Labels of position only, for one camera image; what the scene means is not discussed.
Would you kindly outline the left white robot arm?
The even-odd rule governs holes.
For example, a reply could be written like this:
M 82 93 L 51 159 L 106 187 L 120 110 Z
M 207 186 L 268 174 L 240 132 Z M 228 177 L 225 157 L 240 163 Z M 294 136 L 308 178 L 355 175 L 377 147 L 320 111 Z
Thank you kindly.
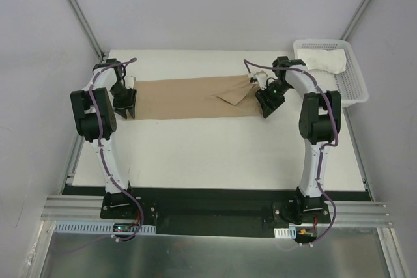
M 130 187 L 127 170 L 115 147 L 115 132 L 117 117 L 136 116 L 135 79 L 127 74 L 128 65 L 136 61 L 133 57 L 97 64 L 86 86 L 70 94 L 76 130 L 97 155 L 109 194 L 127 193 Z

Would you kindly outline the white plastic basket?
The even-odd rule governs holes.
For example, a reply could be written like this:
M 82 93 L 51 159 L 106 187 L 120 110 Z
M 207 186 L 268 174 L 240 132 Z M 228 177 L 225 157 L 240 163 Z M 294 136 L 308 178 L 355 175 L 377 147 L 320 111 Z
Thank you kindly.
M 351 45 L 344 40 L 303 39 L 293 43 L 296 59 L 302 59 L 309 72 L 326 90 L 338 90 L 342 106 L 364 103 L 369 93 Z

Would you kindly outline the beige t shirt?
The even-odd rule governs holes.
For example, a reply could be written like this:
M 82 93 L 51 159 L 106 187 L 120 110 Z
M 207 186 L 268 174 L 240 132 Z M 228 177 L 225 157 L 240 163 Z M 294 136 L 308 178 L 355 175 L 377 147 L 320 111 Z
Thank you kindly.
M 246 75 L 137 81 L 136 120 L 260 116 Z

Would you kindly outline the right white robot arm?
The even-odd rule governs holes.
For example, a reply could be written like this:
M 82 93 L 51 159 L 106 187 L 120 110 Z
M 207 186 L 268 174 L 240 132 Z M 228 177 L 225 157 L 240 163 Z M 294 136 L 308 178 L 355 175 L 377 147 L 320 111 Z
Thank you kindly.
M 269 69 L 276 77 L 255 93 L 263 118 L 284 104 L 285 93 L 291 89 L 302 99 L 298 122 L 305 144 L 302 178 L 295 199 L 280 209 L 283 220 L 300 225 L 327 209 L 324 176 L 329 150 L 339 143 L 341 94 L 324 91 L 300 59 L 277 57 Z

